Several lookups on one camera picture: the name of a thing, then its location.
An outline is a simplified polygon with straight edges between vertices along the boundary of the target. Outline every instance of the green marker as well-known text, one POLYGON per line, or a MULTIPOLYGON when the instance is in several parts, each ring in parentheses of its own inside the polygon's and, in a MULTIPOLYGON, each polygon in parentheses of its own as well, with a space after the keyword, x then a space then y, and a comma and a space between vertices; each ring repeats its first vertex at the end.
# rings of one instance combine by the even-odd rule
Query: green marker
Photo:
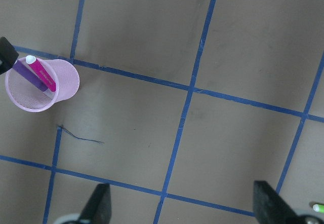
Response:
POLYGON ((324 213, 324 205, 313 205, 313 210, 316 212, 324 213))

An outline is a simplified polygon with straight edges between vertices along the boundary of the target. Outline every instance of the pink cup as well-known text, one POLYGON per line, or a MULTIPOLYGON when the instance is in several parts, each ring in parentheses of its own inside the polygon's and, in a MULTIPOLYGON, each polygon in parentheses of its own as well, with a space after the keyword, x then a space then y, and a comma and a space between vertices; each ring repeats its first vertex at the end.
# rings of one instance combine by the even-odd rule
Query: pink cup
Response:
MULTIPOLYGON (((72 64, 62 59, 42 60, 37 58, 56 83, 53 99, 10 69, 6 74, 6 91, 10 99, 25 111, 38 112, 51 107, 55 102, 71 98, 80 85, 79 75, 72 64)), ((26 67, 26 59, 19 59, 26 67)))

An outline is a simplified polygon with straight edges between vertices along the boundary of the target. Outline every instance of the floor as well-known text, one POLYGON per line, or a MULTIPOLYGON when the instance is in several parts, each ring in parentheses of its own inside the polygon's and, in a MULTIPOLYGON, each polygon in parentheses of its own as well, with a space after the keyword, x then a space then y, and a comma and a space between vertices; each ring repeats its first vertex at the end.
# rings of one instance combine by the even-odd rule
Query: floor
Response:
POLYGON ((324 202, 324 0, 0 3, 20 57, 81 83, 28 113, 0 76, 1 223, 78 213, 100 182, 111 224, 254 224, 254 180, 298 213, 324 202))

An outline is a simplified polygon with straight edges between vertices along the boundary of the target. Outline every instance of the purple marker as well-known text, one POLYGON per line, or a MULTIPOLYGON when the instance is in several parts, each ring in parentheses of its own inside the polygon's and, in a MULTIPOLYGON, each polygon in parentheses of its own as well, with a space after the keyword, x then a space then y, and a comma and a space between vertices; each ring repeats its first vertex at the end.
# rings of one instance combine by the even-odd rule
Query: purple marker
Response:
POLYGON ((32 72, 30 71, 21 61, 17 60, 12 68, 23 76, 26 80, 31 82, 38 89, 43 91, 48 97, 53 99, 54 94, 49 90, 49 88, 32 72))

